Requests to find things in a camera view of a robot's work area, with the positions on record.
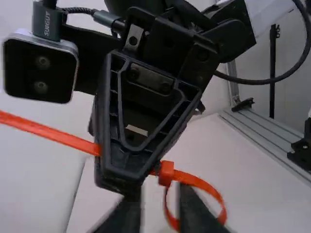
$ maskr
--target white table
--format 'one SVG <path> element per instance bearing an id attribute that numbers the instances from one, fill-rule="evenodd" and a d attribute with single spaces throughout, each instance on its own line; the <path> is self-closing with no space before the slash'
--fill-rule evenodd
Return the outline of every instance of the white table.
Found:
<path id="1" fill-rule="evenodd" d="M 238 233 L 309 233 L 311 188 L 232 129 L 217 114 L 192 122 L 165 156 L 175 169 L 217 188 L 226 201 L 227 225 Z M 67 233 L 85 233 L 121 197 L 97 188 L 87 160 Z M 202 194 L 217 212 L 217 203 Z M 171 209 L 174 208 L 171 192 Z M 154 177 L 144 186 L 144 233 L 174 232 L 162 211 L 163 188 Z"/>

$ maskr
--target white wall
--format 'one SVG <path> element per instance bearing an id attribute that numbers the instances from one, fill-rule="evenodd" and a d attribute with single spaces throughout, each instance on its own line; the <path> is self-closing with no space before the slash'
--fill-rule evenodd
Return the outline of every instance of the white wall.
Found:
<path id="1" fill-rule="evenodd" d="M 277 40 L 276 74 L 280 75 L 298 60 L 305 44 L 306 33 L 301 16 L 297 10 L 287 14 L 278 22 L 281 38 Z M 259 40 L 250 51 L 237 59 L 238 75 L 249 79 L 270 77 L 269 32 Z M 301 69 L 289 79 L 276 85 L 276 119 L 303 132 L 304 121 L 311 108 L 311 57 Z M 242 99 L 254 97 L 254 109 L 269 115 L 269 86 L 240 85 Z"/>

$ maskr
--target orange zip tie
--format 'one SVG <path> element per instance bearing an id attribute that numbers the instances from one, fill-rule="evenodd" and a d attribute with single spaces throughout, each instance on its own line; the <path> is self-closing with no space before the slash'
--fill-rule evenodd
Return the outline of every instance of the orange zip tie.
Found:
<path id="1" fill-rule="evenodd" d="M 47 138 L 55 142 L 59 142 L 63 145 L 92 154 L 94 156 L 100 156 L 100 146 L 95 143 L 78 138 L 69 133 L 64 133 L 62 131 L 50 128 L 48 126 L 41 125 L 34 121 L 26 120 L 10 113 L 0 111 L 0 123 L 22 131 L 36 134 L 38 136 Z M 166 187 L 163 201 L 164 213 L 169 224 L 176 231 L 179 231 L 179 219 L 174 218 L 167 207 L 167 193 L 172 181 L 177 181 L 193 187 L 200 188 L 209 193 L 212 197 L 214 197 L 222 207 L 222 211 L 220 212 L 217 219 L 221 224 L 225 224 L 227 220 L 225 202 L 220 193 L 207 182 L 183 171 L 174 170 L 174 162 L 171 161 L 162 161 L 159 173 L 153 171 L 151 172 L 151 175 L 158 176 L 159 184 Z"/>
<path id="2" fill-rule="evenodd" d="M 15 116 L 0 110 L 0 123 L 12 126 L 22 131 L 36 134 L 51 141 L 59 142 L 65 146 L 81 150 L 94 156 L 100 156 L 100 147 L 95 143 L 86 141 L 69 133 L 41 125 L 31 120 Z"/>

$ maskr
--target white surface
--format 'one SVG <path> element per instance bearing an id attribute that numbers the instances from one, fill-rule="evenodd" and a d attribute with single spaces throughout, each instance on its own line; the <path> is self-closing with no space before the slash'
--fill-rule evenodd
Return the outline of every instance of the white surface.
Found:
<path id="1" fill-rule="evenodd" d="M 255 37 L 261 36 L 294 7 L 292 0 L 245 0 Z"/>
<path id="2" fill-rule="evenodd" d="M 306 33 L 300 13 L 295 10 L 278 21 L 281 37 L 276 44 L 276 75 L 291 68 L 298 61 L 305 45 Z M 269 71 L 269 30 L 259 42 L 237 61 L 238 75 L 248 79 L 266 79 Z M 276 120 L 304 131 L 304 122 L 311 107 L 311 57 L 290 78 L 276 84 Z M 254 97 L 254 109 L 269 115 L 269 86 L 240 85 L 241 98 Z"/>
<path id="3" fill-rule="evenodd" d="M 310 232 L 311 189 L 218 115 L 190 124 L 164 159 L 175 161 L 175 169 L 199 176 L 221 192 L 228 209 L 227 224 L 233 232 Z M 85 233 L 120 198 L 94 185 L 93 167 L 89 159 L 67 233 Z M 162 196 L 163 188 L 156 178 L 147 178 L 142 232 L 174 232 L 164 218 Z M 219 211 L 210 198 L 208 203 Z"/>

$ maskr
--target black plastic mount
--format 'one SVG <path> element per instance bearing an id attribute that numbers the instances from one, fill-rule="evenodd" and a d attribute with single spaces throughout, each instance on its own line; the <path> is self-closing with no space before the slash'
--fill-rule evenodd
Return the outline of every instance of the black plastic mount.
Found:
<path id="1" fill-rule="evenodd" d="M 245 108 L 251 108 L 254 104 L 254 98 L 248 98 L 246 100 L 243 100 L 242 102 L 238 103 L 236 106 L 234 106 L 231 110 L 235 113 Z"/>
<path id="2" fill-rule="evenodd" d="M 149 80 L 150 72 L 162 84 Z M 107 55 L 102 75 L 91 118 L 103 148 L 95 181 L 131 195 L 184 131 L 202 91 L 117 51 Z"/>
<path id="3" fill-rule="evenodd" d="M 311 118 L 305 122 L 304 138 L 292 143 L 293 151 L 287 157 L 307 172 L 311 173 Z"/>
<path id="4" fill-rule="evenodd" d="M 139 8 L 125 27 L 99 74 L 89 129 L 102 146 L 97 186 L 132 195 L 186 128 L 219 57 L 208 39 Z"/>

